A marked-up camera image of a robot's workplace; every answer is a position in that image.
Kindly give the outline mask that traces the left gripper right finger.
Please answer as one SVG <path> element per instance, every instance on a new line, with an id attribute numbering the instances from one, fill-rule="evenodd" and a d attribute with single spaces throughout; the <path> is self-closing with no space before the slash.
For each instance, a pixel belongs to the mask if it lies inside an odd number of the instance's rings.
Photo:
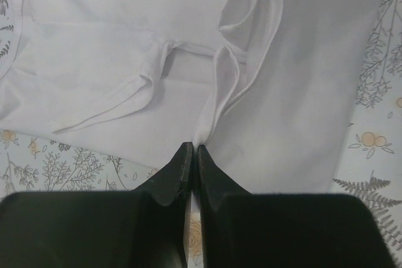
<path id="1" fill-rule="evenodd" d="M 252 194 L 197 150 L 205 267 L 394 267 L 369 209 L 341 194 Z"/>

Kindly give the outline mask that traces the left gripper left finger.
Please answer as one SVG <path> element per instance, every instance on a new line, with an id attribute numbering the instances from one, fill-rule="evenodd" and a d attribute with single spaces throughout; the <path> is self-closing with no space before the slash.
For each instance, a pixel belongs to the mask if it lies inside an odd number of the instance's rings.
<path id="1" fill-rule="evenodd" d="M 1 203 L 2 267 L 186 267 L 193 145 L 131 191 L 21 192 Z"/>

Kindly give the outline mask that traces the white t shirt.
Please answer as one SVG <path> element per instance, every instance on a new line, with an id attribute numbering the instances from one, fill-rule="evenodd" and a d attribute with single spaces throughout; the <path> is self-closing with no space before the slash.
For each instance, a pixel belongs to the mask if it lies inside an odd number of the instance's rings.
<path id="1" fill-rule="evenodd" d="M 116 158 L 160 168 L 185 141 L 253 193 L 328 191 L 379 3 L 1 0 L 1 150 L 111 156 L 5 192 L 90 190 Z"/>

